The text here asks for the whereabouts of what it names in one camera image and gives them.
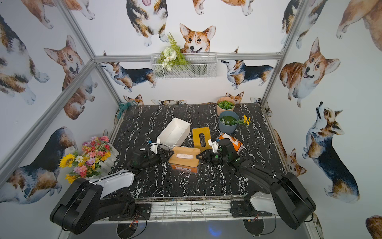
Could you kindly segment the orange tissue pack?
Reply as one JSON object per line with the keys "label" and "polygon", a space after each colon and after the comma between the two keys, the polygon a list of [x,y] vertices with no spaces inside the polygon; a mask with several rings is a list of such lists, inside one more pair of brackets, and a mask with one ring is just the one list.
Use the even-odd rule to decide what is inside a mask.
{"label": "orange tissue pack", "polygon": [[236,139],[235,137],[232,137],[226,133],[221,133],[218,137],[219,140],[223,140],[223,139],[229,139],[231,141],[231,143],[233,144],[235,150],[237,153],[240,153],[242,148],[243,148],[243,143],[241,141],[239,141],[238,139]]}
{"label": "orange tissue pack", "polygon": [[199,168],[198,167],[190,167],[186,165],[176,165],[176,164],[171,164],[172,169],[178,170],[178,171],[183,171],[187,173],[198,173]]}

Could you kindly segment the clear plastic tissue box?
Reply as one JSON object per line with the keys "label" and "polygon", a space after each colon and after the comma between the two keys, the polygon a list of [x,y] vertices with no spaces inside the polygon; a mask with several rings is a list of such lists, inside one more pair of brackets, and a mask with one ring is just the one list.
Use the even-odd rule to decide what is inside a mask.
{"label": "clear plastic tissue box", "polygon": [[172,169],[187,173],[198,173],[200,160],[196,158],[201,153],[199,148],[173,147],[174,154],[169,159]]}

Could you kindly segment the light wooden slotted lid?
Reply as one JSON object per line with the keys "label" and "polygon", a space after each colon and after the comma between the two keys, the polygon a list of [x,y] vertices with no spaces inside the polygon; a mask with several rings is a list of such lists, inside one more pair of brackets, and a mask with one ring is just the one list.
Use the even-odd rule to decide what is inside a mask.
{"label": "light wooden slotted lid", "polygon": [[198,148],[175,146],[172,149],[174,154],[169,159],[170,164],[186,165],[190,167],[198,167],[200,161],[197,155],[201,153]]}

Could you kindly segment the white rectangular tissue box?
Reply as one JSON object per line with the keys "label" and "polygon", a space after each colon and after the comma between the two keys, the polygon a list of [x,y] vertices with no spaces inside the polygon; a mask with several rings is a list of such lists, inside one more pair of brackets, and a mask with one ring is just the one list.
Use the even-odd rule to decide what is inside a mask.
{"label": "white rectangular tissue box", "polygon": [[173,118],[157,137],[157,143],[172,149],[174,146],[182,145],[189,134],[190,123],[179,118]]}

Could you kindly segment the yellow wooden slotted lid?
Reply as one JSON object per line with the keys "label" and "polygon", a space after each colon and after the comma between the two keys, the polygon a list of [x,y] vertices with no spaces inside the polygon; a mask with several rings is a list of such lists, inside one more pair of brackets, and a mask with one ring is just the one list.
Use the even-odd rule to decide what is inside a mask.
{"label": "yellow wooden slotted lid", "polygon": [[194,148],[198,148],[201,152],[212,149],[209,144],[211,140],[210,129],[208,127],[194,128],[192,130]]}

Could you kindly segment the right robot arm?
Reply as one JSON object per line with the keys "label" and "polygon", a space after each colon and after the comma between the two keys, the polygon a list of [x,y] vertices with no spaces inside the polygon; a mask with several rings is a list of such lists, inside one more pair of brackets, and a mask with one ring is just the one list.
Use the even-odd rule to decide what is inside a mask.
{"label": "right robot arm", "polygon": [[316,210],[313,199],[294,174],[276,173],[255,165],[249,158],[240,156],[229,139],[214,142],[212,149],[205,150],[196,158],[210,165],[225,166],[262,188],[262,191],[248,193],[244,197],[243,210],[236,210],[233,215],[271,213],[296,230]]}

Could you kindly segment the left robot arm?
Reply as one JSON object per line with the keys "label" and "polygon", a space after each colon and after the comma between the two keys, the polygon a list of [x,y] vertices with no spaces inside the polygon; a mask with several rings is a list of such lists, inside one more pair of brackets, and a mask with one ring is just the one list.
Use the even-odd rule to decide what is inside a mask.
{"label": "left robot arm", "polygon": [[50,214],[50,221],[76,235],[92,223],[105,219],[146,220],[150,205],[137,206],[131,196],[108,198],[108,195],[133,184],[135,175],[167,163],[172,150],[158,148],[151,154],[147,147],[137,149],[122,170],[98,179],[76,179]]}

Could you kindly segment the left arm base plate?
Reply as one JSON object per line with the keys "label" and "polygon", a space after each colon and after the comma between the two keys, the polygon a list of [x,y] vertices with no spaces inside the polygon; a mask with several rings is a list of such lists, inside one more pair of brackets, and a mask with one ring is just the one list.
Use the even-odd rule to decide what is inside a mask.
{"label": "left arm base plate", "polygon": [[135,221],[148,220],[150,218],[152,204],[150,203],[130,203],[126,208],[115,216],[110,216],[109,221]]}

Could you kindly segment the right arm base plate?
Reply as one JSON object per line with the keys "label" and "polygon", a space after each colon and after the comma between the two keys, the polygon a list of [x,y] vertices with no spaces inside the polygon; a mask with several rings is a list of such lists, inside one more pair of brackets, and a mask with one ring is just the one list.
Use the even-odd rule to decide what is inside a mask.
{"label": "right arm base plate", "polygon": [[231,201],[230,202],[230,214],[234,218],[246,218],[246,217],[272,217],[273,214],[265,211],[255,210],[246,201]]}

